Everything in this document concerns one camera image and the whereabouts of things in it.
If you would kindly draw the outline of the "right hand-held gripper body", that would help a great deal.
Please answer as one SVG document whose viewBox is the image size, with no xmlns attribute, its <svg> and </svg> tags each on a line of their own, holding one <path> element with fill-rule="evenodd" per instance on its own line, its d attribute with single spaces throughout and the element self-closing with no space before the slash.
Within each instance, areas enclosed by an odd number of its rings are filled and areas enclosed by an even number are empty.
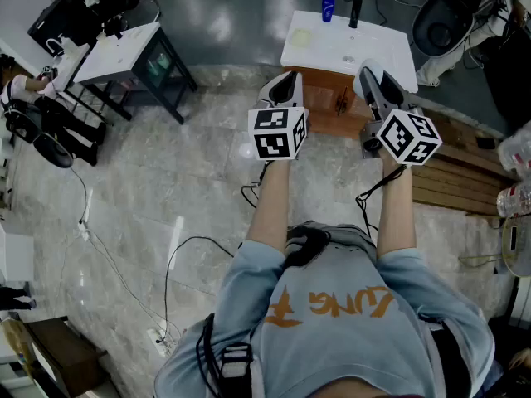
<svg viewBox="0 0 531 398">
<path fill-rule="evenodd" d="M 359 67 L 353 91 L 372 114 L 359 133 L 364 158 L 377 158 L 384 148 L 399 164 L 422 166 L 442 145 L 434 123 L 374 59 Z"/>
</svg>

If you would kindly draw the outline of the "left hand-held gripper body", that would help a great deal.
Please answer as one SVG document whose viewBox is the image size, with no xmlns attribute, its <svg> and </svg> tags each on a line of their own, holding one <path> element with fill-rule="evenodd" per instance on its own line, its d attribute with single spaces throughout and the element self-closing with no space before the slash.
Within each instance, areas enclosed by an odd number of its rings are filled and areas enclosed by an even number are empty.
<svg viewBox="0 0 531 398">
<path fill-rule="evenodd" d="M 293 160 L 308 135 L 302 74 L 289 70 L 265 84 L 248 111 L 248 133 L 256 159 Z"/>
</svg>

